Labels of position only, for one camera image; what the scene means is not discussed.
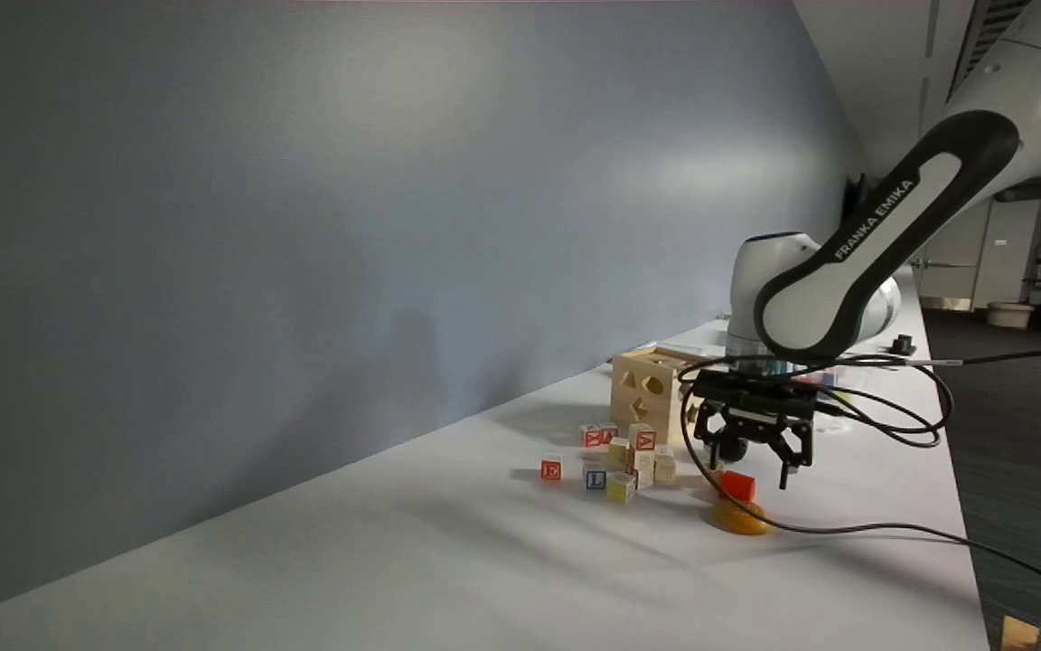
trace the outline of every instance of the black cable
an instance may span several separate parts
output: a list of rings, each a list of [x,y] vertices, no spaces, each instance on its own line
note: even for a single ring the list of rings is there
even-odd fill
[[[697,466],[701,477],[710,483],[710,493],[714,493],[718,498],[734,502],[740,513],[746,513],[746,516],[754,516],[754,519],[763,519],[763,524],[768,524],[768,528],[777,528],[777,530],[792,530],[792,535],[914,530],[914,535],[931,535],[931,539],[944,539],[944,543],[955,543],[955,547],[963,547],[963,548],[989,552],[989,555],[1009,560],[1009,565],[1014,565],[1014,569],[1021,569],[1021,572],[1031,572],[1031,576],[1041,578],[1041,569],[1031,565],[1031,560],[1021,560],[1021,555],[1014,555],[1014,552],[1003,552],[1003,548],[996,548],[996,547],[973,543],[973,539],[955,535],[955,530],[944,530],[944,528],[914,524],[914,519],[862,519],[862,524],[833,524],[833,528],[807,528],[807,524],[773,519],[773,516],[767,516],[767,513],[760,513],[760,508],[746,508],[745,502],[731,498],[725,487],[724,487],[724,483],[707,473],[707,466],[697,460],[697,447],[693,447],[689,430],[687,430],[687,425],[678,425],[678,430],[681,430],[681,446],[687,446],[693,466]]]
[[[1041,347],[1032,347],[1032,349],[1011,349],[1011,355],[961,359],[961,364],[996,364],[996,361],[1011,361],[1011,359],[1041,359]]]
[[[1041,347],[1036,347],[1036,349],[1011,349],[1011,355],[980,355],[980,359],[930,359],[930,361],[909,361],[909,359],[895,359],[895,355],[849,355],[849,359],[838,359],[838,361],[832,361],[832,364],[861,364],[861,370],[895,370],[895,364],[903,364],[903,370],[914,370],[914,371],[930,375],[930,378],[934,383],[934,394],[940,394],[940,420],[930,422],[924,416],[919,416],[914,408],[905,408],[905,406],[901,406],[901,400],[889,400],[889,396],[879,396],[879,394],[867,394],[867,390],[851,390],[851,387],[822,387],[820,394],[827,394],[833,406],[815,406],[815,408],[820,408],[820,413],[832,413],[832,416],[845,416],[845,420],[867,422],[867,425],[889,434],[889,438],[901,441],[901,446],[934,447],[934,446],[940,446],[940,425],[944,425],[944,422],[951,420],[951,413],[955,413],[955,390],[951,390],[951,383],[946,383],[944,375],[931,371],[931,364],[993,364],[993,361],[1014,361],[1014,359],[1041,359]],[[763,361],[763,364],[767,364],[767,361],[773,364],[773,361],[781,361],[781,359],[773,359],[773,355],[740,355],[740,359],[707,359],[707,361],[687,364],[687,370],[678,371],[678,378],[681,378],[681,413],[689,413],[689,396],[693,396],[693,390],[689,390],[693,378],[687,378],[689,371],[697,371],[697,370],[714,370],[714,364],[725,364],[725,370],[734,370],[734,364],[760,364],[760,361]],[[815,371],[815,370],[832,370],[832,364],[822,364],[822,361],[820,361],[820,364],[801,364],[801,370],[796,370],[796,371],[773,371],[773,375],[763,375],[763,378],[787,383],[787,378],[808,375],[808,371]],[[889,406],[889,408],[903,413],[905,420],[914,420],[919,425],[879,422],[879,420],[872,420],[862,408],[855,408],[845,394],[862,396],[862,400]],[[955,543],[955,547],[963,547],[963,548],[989,552],[989,555],[1009,560],[1009,565],[1014,565],[1014,569],[1021,569],[1021,572],[1031,572],[1031,576],[1041,578],[1041,569],[1031,565],[1031,560],[1021,560],[1021,555],[1014,555],[1014,552],[1003,552],[1003,548],[996,548],[996,547],[973,543],[968,535],[955,535],[955,530],[944,530],[944,528],[914,524],[914,519],[867,519],[867,524],[808,528],[808,524],[787,524],[787,519],[773,519],[773,516],[767,516],[767,513],[754,513],[754,508],[746,508],[745,502],[731,498],[731,495],[724,493],[724,483],[707,473],[707,466],[697,460],[697,447],[693,447],[693,438],[689,438],[687,422],[678,422],[678,430],[681,430],[681,446],[687,446],[693,466],[697,466],[701,477],[714,487],[714,495],[725,498],[725,502],[734,502],[740,513],[746,513],[746,516],[777,528],[777,530],[792,530],[792,535],[914,530],[914,535],[931,535],[931,539],[944,539],[944,543]]]

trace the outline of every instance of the white wall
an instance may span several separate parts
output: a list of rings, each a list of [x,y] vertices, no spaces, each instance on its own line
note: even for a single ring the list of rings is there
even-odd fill
[[[1031,242],[1041,224],[1036,217],[1041,201],[989,201],[977,278],[977,307],[1021,301],[1021,278],[1031,275]]]
[[[0,0],[0,595],[707,319],[849,158],[783,0]]]

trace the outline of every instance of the toy block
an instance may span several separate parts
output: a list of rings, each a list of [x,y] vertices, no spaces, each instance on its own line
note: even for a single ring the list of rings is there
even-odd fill
[[[607,487],[607,470],[584,470],[584,493],[603,493]]]
[[[650,422],[631,422],[631,425],[628,425],[628,441],[631,441],[634,451],[655,451],[661,438],[657,438],[657,425],[650,425]]]
[[[657,446],[678,441],[678,383],[675,371],[687,370],[689,355],[634,347],[614,359],[610,378],[610,420],[648,422],[657,434]]]
[[[675,460],[669,451],[655,454],[655,483],[675,483]]]
[[[655,483],[655,464],[657,464],[655,451],[639,451],[639,447],[631,451],[631,473],[639,483]]]
[[[614,422],[584,422],[581,425],[581,447],[603,447],[616,438]]]
[[[607,470],[607,447],[584,447],[577,460],[581,470]]]
[[[1001,651],[1041,651],[1041,630],[1021,618],[1003,613],[996,645]]]
[[[624,438],[614,438],[610,446],[607,446],[607,451],[603,451],[603,464],[607,464],[607,470],[628,470],[628,441]]]
[[[610,502],[631,502],[634,477],[631,473],[610,473],[603,495]]]
[[[746,473],[724,470],[714,483],[724,487],[725,498],[738,498],[738,502],[750,502],[754,495],[754,482]]]
[[[542,482],[558,483],[558,460],[542,460]]]

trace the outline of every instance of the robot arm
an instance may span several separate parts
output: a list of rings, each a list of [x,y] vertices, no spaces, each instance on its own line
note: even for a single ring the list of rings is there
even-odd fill
[[[740,250],[731,337],[754,329],[777,359],[833,361],[862,337],[872,295],[931,232],[1032,173],[1041,173],[1041,3],[996,39],[955,95],[946,120],[820,250],[792,235],[750,240]]]

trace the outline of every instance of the white table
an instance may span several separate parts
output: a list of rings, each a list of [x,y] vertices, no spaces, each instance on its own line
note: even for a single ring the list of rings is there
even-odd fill
[[[909,295],[895,332],[924,355]],[[934,408],[909,371],[851,378]],[[986,648],[956,547],[738,539],[689,493],[584,495],[574,464],[571,483],[537,487],[537,460],[574,460],[574,425],[603,400],[603,371],[571,375],[14,595],[0,651]],[[963,530],[946,446],[909,451],[851,425],[815,438],[787,493],[767,447],[745,470],[773,516]]]

